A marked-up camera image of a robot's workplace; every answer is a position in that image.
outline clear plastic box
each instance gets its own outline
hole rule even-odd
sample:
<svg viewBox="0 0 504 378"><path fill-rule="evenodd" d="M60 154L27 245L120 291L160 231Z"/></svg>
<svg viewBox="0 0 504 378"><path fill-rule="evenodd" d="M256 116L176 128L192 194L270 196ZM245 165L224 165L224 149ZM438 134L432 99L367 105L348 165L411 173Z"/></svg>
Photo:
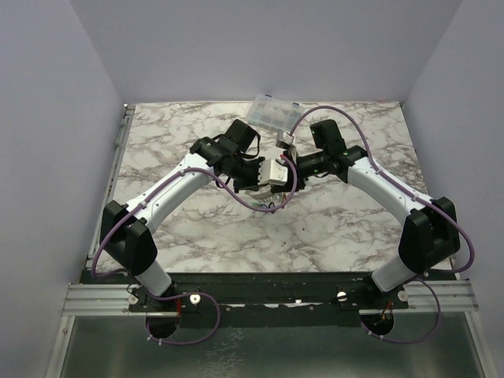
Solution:
<svg viewBox="0 0 504 378"><path fill-rule="evenodd" d="M268 94L260 94L250 106L246 120L250 124L273 131L289 132L304 112L304 108L297 102L282 101Z"/></svg>

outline marble surface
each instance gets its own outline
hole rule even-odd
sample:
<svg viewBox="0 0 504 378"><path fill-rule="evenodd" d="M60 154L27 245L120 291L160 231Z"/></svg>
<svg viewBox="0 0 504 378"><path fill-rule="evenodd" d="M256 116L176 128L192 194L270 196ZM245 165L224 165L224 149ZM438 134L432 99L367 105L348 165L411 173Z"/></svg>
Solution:
<svg viewBox="0 0 504 378"><path fill-rule="evenodd" d="M361 124L382 166L426 192L398 103L332 105ZM124 203L148 189L196 139L224 132L235 118L245 120L249 107L248 102L138 105L114 198ZM327 118L338 122L348 146L361 144L338 113L319 110L310 116L296 131L300 154L315 151L308 124ZM274 133L256 129L262 136L261 155L278 156ZM366 193L328 176L311 178L286 209L274 214L252 212L210 184L176 209L154 239L157 259L172 272L345 272L378 268L397 254L400 234L398 222ZM103 254L98 270L115 267Z"/></svg>

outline white wall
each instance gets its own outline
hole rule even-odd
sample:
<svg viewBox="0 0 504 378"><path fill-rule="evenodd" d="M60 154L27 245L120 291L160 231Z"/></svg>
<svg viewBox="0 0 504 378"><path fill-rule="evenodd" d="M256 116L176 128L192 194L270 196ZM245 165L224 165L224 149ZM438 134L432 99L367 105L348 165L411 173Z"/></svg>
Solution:
<svg viewBox="0 0 504 378"><path fill-rule="evenodd" d="M0 6L0 376L43 376L122 105L67 0Z"/></svg>
<svg viewBox="0 0 504 378"><path fill-rule="evenodd" d="M476 246L469 276L502 376L503 19L502 0L464 0L404 107L429 190L454 200Z"/></svg>
<svg viewBox="0 0 504 378"><path fill-rule="evenodd" d="M126 102L406 100L460 0L71 0Z"/></svg>

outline cable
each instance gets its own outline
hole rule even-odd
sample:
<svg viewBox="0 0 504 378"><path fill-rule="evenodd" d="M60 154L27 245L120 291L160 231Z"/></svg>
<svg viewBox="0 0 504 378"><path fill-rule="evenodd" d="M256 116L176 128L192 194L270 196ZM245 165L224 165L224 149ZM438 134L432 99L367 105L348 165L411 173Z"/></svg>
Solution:
<svg viewBox="0 0 504 378"><path fill-rule="evenodd" d="M469 259L467 263L462 266L461 268L458 269L451 269L451 270L444 270L444 269L431 269L434 272L444 272L444 273L460 273L464 272L465 270L469 269L471 265L474 262L474 257L475 257L475 250L474 250L474 245L473 241L469 238L469 235L465 230L453 219L451 219L450 216L448 216L444 211L441 209L437 208L433 204L431 204L429 201L425 201L422 198L418 198L415 196L413 192L411 192L408 188L403 187L400 183L396 182L394 179L392 179L388 174L386 174L375 162L374 158L372 157L371 153L371 148L369 147L368 140L366 139L364 132L362 132L361 127L358 125L358 123L355 121L355 119L345 112L344 110L341 110L339 108L336 108L335 106L330 106L330 105L320 105L320 106L315 106L312 109L308 110L305 112L303 115L300 116L300 118L295 122L294 126L292 126L291 132L289 132L289 135L293 135L295 129L299 126L302 120L304 120L309 114L313 113L316 110L319 109L329 109L329 110L334 110L342 115L344 115L355 127L359 135L361 136L362 142L364 143L364 147L366 152L368 153L368 158L369 162L371 163L371 166L378 172L380 176L382 176L388 183L392 184L394 187L398 188L401 192L403 192L405 195L408 195L411 197L414 201L418 201L422 205L428 207L429 209L435 211L438 213L441 217L443 217L448 223L450 223L453 227L457 229L457 231L462 235L462 237L465 239L465 242L467 243L467 247L469 248Z"/></svg>
<svg viewBox="0 0 504 378"><path fill-rule="evenodd" d="M238 153L238 155L244 159L254 159L257 156L259 156L259 153L261 152L261 148L259 146L259 143L261 143L261 135L257 134L257 138L258 138L258 146L257 146L257 151L254 155L253 154L245 154L243 152Z"/></svg>
<svg viewBox="0 0 504 378"><path fill-rule="evenodd" d="M199 339L195 339L195 340L191 340L191 341L172 341L172 340L168 340L168 339L157 339L157 338L153 337L152 334L150 333L150 325L149 325L149 322L147 322L146 323L146 331L147 331L147 334L149 335L149 337L147 338L147 341L152 339L152 340L157 341L158 343L162 343L162 344L194 345L194 344L200 343L201 341L205 341L205 340L209 339L216 332L216 330L219 328L219 324L221 323L221 309L219 308L219 303L217 303L215 298L210 294L202 293L202 292L195 292L195 293L185 293L185 294L173 295L171 297L158 297L156 295L153 295L152 293L150 293L147 290L146 290L146 293L151 298L156 299L157 301L173 301L173 300L176 300L179 298L189 297L191 295L201 295L203 297L207 297L210 301L212 301L213 305L215 306L215 309L217 310L217 320L215 321L215 325L213 326L212 330L209 333L207 333L206 335L204 335L203 337L200 337Z"/></svg>
<svg viewBox="0 0 504 378"><path fill-rule="evenodd" d="M369 328L367 328L366 325L361 321L361 325L368 332L368 335L374 337L375 339L386 341L387 343L402 344L402 345L422 343L426 340L429 340L431 337L433 337L433 335L435 335L435 333L439 330L439 327L441 326L441 305L439 304L439 298L437 294L434 292L434 289L432 289L432 287L428 285L425 281L423 281L421 278L416 278L415 280L420 281L427 289L429 289L430 292L432 293L432 296L434 297L435 305L438 311L436 313L435 324L432 330L427 335L420 337L419 339L416 340L397 340L384 337L383 335L377 335L376 333L371 332Z"/></svg>
<svg viewBox="0 0 504 378"><path fill-rule="evenodd" d="M258 208L258 207L253 207L249 205L247 202L243 201L236 193L228 186L224 181L222 181L217 175L215 175L213 172L206 171L205 169L201 168L186 168L186 169L181 169L179 172L175 173L173 176L170 176L168 179L163 181L158 187L156 187L152 193L147 195L144 199L143 202L148 203L154 198L160 191L165 189L168 185L170 185L174 180L178 179L179 177L187 174L188 172L200 172L203 173L207 176L212 177L215 181L217 181L223 188L226 190L236 201L241 203L243 206L245 206L248 209L251 209L253 211L258 211L260 213L274 213L278 209L283 209L286 204L289 203L289 201L292 199L292 196L294 196L294 193L296 192L296 187L298 184L298 174L296 172L296 168L294 167L294 164L285 156L285 155L280 155L280 157L289 165L289 168L292 171L292 176L294 177L294 181L292 184L292 189L289 195L285 198L285 200L280 203L278 206L274 206L271 208ZM142 209L144 204L139 203L132 211L130 211L128 214L126 214L125 217L121 218L109 231L109 233L103 238L102 242L98 246L98 249L96 250L96 253L94 254L93 262L91 264L91 276L94 279L98 278L106 278L109 276L112 276L116 273L119 272L126 272L126 269L115 269L111 272L107 273L101 273L98 274L96 273L96 266L98 265L98 260L100 258L100 255L102 254L103 250L105 249L105 246L109 243L109 241L112 239L112 236L116 233L117 230L119 230L131 217L133 217L138 211Z"/></svg>

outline small white object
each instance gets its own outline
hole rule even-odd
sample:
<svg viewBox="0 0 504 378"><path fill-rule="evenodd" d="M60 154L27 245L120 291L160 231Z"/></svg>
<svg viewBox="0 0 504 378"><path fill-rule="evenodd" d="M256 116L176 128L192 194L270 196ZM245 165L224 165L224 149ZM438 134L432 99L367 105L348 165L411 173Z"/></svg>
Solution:
<svg viewBox="0 0 504 378"><path fill-rule="evenodd" d="M338 302L345 302L348 299L347 293L344 291L338 292L336 299L338 299Z"/></svg>
<svg viewBox="0 0 504 378"><path fill-rule="evenodd" d="M267 129L289 132L304 112L304 108L297 102L282 101L267 94L260 94L250 106L246 120L250 124Z"/></svg>
<svg viewBox="0 0 504 378"><path fill-rule="evenodd" d="M288 179L288 168L276 159L264 160L259 167L259 185L285 185Z"/></svg>
<svg viewBox="0 0 504 378"><path fill-rule="evenodd" d="M399 301L401 302L406 302L408 300L408 293L406 293L404 290L401 290L399 293L397 293L397 298L399 298Z"/></svg>
<svg viewBox="0 0 504 378"><path fill-rule="evenodd" d="M279 148L288 149L294 144L294 136L288 132L279 130L276 134L276 146Z"/></svg>
<svg viewBox="0 0 504 378"><path fill-rule="evenodd" d="M139 299L138 299L138 298L136 298L134 295L130 295L130 296L128 297L128 303L129 303L130 305L136 305L138 302L139 302Z"/></svg>
<svg viewBox="0 0 504 378"><path fill-rule="evenodd" d="M195 305L195 306L196 306L198 303L200 303L200 302L201 302L202 297L201 297L200 295L198 295L198 294L192 294L192 295L189 297L189 300L191 301L191 303L192 303L193 305Z"/></svg>

